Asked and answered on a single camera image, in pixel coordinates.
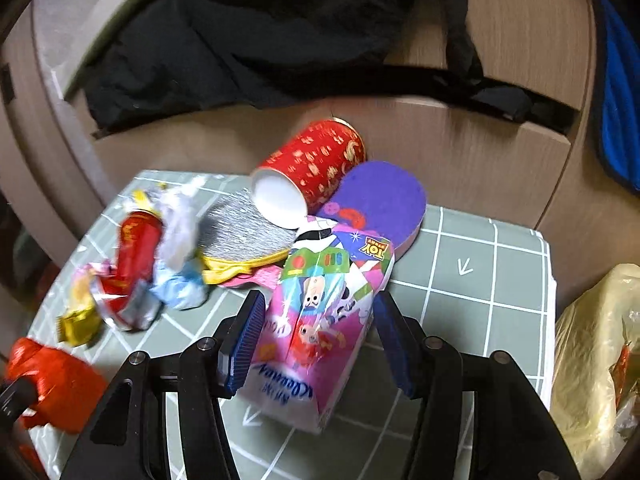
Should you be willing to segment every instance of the yellow plastic bag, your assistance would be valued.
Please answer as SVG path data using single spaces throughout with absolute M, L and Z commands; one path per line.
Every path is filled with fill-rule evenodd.
M 603 475 L 625 444 L 615 430 L 609 371 L 625 343 L 623 322 L 634 344 L 640 338 L 640 267 L 633 264 L 614 267 L 556 323 L 550 412 L 583 480 Z

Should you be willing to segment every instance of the purple oval object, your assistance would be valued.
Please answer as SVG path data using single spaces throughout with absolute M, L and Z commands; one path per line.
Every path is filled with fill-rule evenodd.
M 426 193 L 411 173 L 372 160 L 345 175 L 318 216 L 379 233 L 394 245 L 399 260 L 417 237 L 426 208 Z

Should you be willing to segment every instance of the green cutting mat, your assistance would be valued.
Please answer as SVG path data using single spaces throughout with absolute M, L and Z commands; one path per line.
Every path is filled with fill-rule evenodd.
M 195 174 L 143 171 L 101 214 L 51 287 L 29 336 L 93 364 L 111 379 L 134 350 L 151 357 L 181 352 L 213 334 L 236 313 L 247 290 L 215 287 L 204 306 L 165 311 L 144 333 L 105 331 L 90 348 L 56 344 L 54 321 L 65 307 L 74 271 L 113 258 L 117 227 L 126 216 L 122 200 L 134 189 L 159 182 L 183 184 Z M 211 175 L 195 197 L 202 215 L 221 195 L 247 186 L 245 176 Z M 405 315 L 420 320 L 428 335 L 461 352 L 511 353 L 548 405 L 554 352 L 555 281 L 548 244 L 527 228 L 429 206 L 420 235 L 396 264 L 389 285 Z M 267 297 L 270 291 L 263 290 Z M 418 401 L 394 386 L 375 329 L 320 436 L 275 422 L 241 399 L 221 402 L 226 432 L 242 480 L 389 480 L 399 478 L 415 425 Z M 456 477 L 468 476 L 472 442 L 472 396 L 463 399 Z M 168 450 L 172 478 L 184 480 L 177 396 L 168 394 Z M 50 426 L 31 430 L 51 480 L 58 480 L 75 437 Z

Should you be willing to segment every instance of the bolt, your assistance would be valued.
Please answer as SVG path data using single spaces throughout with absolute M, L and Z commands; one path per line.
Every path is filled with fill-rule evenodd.
M 215 346 L 215 341 L 213 340 L 212 337 L 203 337 L 202 339 L 200 339 L 198 341 L 198 349 L 205 351 L 205 350 L 211 350 L 214 346 Z
M 442 348 L 442 339 L 434 335 L 430 335 L 424 340 L 424 344 L 431 350 L 440 350 Z
M 508 364 L 509 361 L 511 361 L 511 357 L 509 357 L 509 354 L 507 354 L 507 352 L 503 352 L 502 350 L 498 350 L 494 354 L 494 359 L 498 361 L 501 365 Z
M 145 359 L 146 359 L 146 354 L 141 351 L 133 352 L 133 354 L 129 356 L 129 362 L 132 365 L 139 365 Z

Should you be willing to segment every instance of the red plastic bag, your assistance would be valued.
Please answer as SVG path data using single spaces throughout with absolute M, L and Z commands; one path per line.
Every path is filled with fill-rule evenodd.
M 24 427 L 51 424 L 67 433 L 80 433 L 104 393 L 106 381 L 84 361 L 26 337 L 11 349 L 9 380 L 27 376 L 38 390 L 35 415 L 22 416 Z

